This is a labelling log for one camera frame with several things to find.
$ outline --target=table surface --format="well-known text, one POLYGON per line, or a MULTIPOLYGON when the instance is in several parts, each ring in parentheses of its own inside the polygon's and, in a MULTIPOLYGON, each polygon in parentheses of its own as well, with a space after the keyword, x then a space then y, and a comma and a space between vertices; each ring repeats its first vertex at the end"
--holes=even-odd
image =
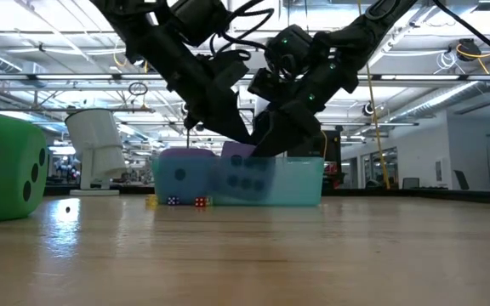
POLYGON ((490 305, 490 205, 47 198, 0 223, 0 306, 94 304, 490 305))

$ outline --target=wall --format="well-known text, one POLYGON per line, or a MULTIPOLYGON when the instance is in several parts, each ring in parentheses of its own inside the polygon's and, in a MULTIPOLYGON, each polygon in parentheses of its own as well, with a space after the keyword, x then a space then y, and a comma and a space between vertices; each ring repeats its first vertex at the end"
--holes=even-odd
POLYGON ((471 190, 490 190, 490 116, 450 116, 447 123, 453 169, 464 173, 471 190))
MULTIPOLYGON (((452 188, 446 112, 439 112, 435 118, 418 122, 418 127, 397 127, 388 139, 382 139, 383 150, 392 147, 398 150, 399 185, 402 186, 403 178, 419 178, 423 186, 440 185, 436 182, 436 161, 443 160, 442 184, 452 188)), ((377 150, 375 142, 342 149, 342 160, 359 157, 359 188, 363 188, 365 184, 361 156, 377 150)))

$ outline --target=blue die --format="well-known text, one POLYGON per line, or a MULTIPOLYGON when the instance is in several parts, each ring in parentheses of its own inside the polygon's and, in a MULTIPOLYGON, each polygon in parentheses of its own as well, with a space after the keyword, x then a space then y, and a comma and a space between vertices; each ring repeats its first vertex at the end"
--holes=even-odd
POLYGON ((209 176, 215 154, 204 149, 167 149, 153 163, 158 199, 179 199, 179 204, 194 205, 199 196, 210 192, 209 176))
POLYGON ((269 195, 275 158, 250 157, 253 150, 250 144, 224 143, 215 185, 221 195, 252 201, 269 195))

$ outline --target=translucent blue bin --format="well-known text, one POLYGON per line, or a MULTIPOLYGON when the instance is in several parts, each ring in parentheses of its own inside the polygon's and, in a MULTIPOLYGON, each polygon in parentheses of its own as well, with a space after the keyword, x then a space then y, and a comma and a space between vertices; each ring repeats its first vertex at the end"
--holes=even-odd
POLYGON ((320 157, 256 158, 175 156, 152 163, 161 203, 180 205, 209 196, 215 206, 317 206, 321 202, 324 160, 320 157))

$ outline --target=ceiling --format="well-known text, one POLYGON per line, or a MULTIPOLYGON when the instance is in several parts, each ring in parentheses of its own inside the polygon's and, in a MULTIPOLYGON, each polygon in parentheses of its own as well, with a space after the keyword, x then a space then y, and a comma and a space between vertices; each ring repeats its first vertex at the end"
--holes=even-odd
MULTIPOLYGON (((244 4, 245 0, 224 0, 225 6, 233 10, 244 4)), ((373 1, 363 0, 362 11, 373 1)), ((248 39, 265 42, 289 24, 298 24, 308 29, 310 34, 316 31, 333 31, 345 27, 357 16, 355 1, 308 0, 305 1, 265 0, 255 9, 275 8, 274 16, 248 39)), ((447 0, 448 7, 461 18, 468 21, 478 31, 490 39, 490 10, 483 11, 478 7, 479 0, 447 0)), ((236 36, 246 31, 251 25, 259 22, 261 17, 241 18, 231 25, 231 35, 236 36)), ((450 17, 431 7, 415 6, 399 20, 389 32, 383 44, 383 52, 372 57, 373 74, 397 75, 461 75, 482 74, 477 60, 463 62, 455 59, 454 51, 444 54, 448 46, 453 48, 460 38, 474 38, 463 26, 456 24, 450 17), (408 26, 412 17, 422 16, 419 27, 408 26)), ((484 53, 490 48, 479 39, 475 39, 484 53)), ((216 40, 215 46, 225 42, 216 40)), ((115 74, 144 73, 143 67, 127 63, 123 52, 125 46, 111 26, 89 0, 0 0, 0 57, 9 63, 22 67, 22 72, 62 73, 62 74, 115 74)), ((192 50, 194 53, 205 53, 207 45, 192 50)), ((248 63, 251 72, 265 65, 262 53, 253 51, 253 58, 248 63)), ((490 56, 484 59, 490 68, 490 56)), ((254 108, 256 97, 247 91, 249 79, 241 80, 235 86, 239 91, 239 104, 243 109, 254 108)), ((43 102, 42 107, 49 109, 76 108, 134 108, 143 105, 151 111, 117 112, 118 121, 150 122, 134 125, 133 129, 148 139, 161 140, 165 145, 182 145, 185 134, 180 126, 169 126, 165 122, 182 122, 180 108, 182 99, 176 93, 165 89, 163 80, 142 81, 149 89, 142 97, 130 97, 128 87, 134 80, 114 82, 75 80, 50 80, 43 88, 26 86, 20 82, 0 81, 1 101, 10 103, 9 99, 18 101, 15 105, 28 107, 43 102)), ((397 113, 402 108, 421 96, 439 88, 455 86, 453 82, 375 82, 373 96, 381 117, 397 113)), ((364 117, 362 107, 370 100, 368 82, 352 94, 343 90, 337 92, 327 104, 326 110, 317 116, 321 122, 369 122, 364 117)), ((37 121, 61 122, 65 112, 35 115, 37 121)), ((243 111, 243 120, 253 120, 252 112, 243 111)), ((63 132, 61 123, 46 124, 52 130, 63 132)), ((197 145, 219 148, 218 136, 209 131, 193 131, 197 145)))

